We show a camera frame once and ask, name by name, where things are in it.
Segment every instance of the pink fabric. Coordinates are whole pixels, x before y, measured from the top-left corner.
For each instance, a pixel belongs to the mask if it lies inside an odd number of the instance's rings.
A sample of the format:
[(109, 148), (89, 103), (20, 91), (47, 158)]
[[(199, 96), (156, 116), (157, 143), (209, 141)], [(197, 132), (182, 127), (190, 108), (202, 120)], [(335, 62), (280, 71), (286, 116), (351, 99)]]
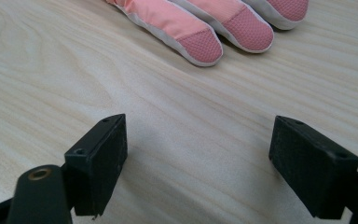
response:
[(210, 29), (178, 40), (187, 53), (202, 63), (216, 62), (222, 55), (222, 48)]
[(240, 0), (187, 0), (220, 22), (227, 21), (243, 7)]
[(304, 19), (309, 0), (268, 0), (268, 2), (289, 21)]
[(135, 13), (138, 17), (174, 39), (195, 34), (208, 26), (189, 16), (179, 7), (166, 0), (107, 0), (109, 3), (124, 7), (127, 13)]
[(274, 37), (272, 29), (258, 20), (247, 7), (242, 7), (237, 15), (223, 25), (249, 50), (262, 51), (269, 48)]

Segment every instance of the black metal bracket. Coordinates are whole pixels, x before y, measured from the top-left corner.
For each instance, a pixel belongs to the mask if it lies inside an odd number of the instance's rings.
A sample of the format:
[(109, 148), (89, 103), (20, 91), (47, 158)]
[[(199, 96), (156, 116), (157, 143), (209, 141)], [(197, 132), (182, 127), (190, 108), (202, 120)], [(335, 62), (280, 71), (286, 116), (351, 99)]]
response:
[(99, 121), (64, 155), (20, 176), (14, 197), (0, 203), (0, 223), (72, 223), (102, 215), (127, 158), (125, 115)]
[(276, 117), (269, 158), (314, 217), (358, 224), (358, 157), (307, 124)]

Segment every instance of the textured fingertip pad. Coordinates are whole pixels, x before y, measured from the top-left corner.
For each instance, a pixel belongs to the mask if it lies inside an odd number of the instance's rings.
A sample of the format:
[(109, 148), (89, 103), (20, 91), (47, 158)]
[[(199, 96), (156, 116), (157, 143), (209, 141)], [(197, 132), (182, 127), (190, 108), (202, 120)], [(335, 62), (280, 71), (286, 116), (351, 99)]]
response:
[(222, 24), (246, 51), (261, 53), (268, 50), (272, 44), (274, 38), (272, 28), (266, 22), (259, 20), (247, 7)]
[(287, 20), (302, 21), (307, 14), (309, 0), (268, 0)]
[(222, 46), (210, 29), (182, 37), (177, 41), (192, 59), (184, 56), (199, 66), (214, 65), (223, 55)]

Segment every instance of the glove finger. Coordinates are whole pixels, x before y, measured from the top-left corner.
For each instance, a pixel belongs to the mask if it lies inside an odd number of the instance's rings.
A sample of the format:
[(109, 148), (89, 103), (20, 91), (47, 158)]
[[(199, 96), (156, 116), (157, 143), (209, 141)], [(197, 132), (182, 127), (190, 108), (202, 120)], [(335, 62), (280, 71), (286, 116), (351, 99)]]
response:
[(135, 24), (198, 66), (212, 66), (223, 55), (213, 28), (167, 0), (108, 0)]
[(241, 0), (170, 0), (210, 24), (240, 49), (252, 53), (268, 50), (273, 31), (268, 23)]
[(307, 14), (309, 0), (242, 0), (281, 30), (295, 28)]

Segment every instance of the wood grain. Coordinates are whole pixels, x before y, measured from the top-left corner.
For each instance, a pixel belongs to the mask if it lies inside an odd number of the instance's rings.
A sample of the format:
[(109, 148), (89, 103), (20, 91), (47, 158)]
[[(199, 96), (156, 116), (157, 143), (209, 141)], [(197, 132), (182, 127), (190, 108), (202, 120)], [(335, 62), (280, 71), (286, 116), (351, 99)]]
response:
[(358, 155), (358, 1), (310, 0), (262, 55), (222, 41), (199, 68), (104, 1), (0, 1), (0, 202), (125, 113), (129, 157), (97, 223), (348, 223), (311, 217), (268, 152), (283, 115)]

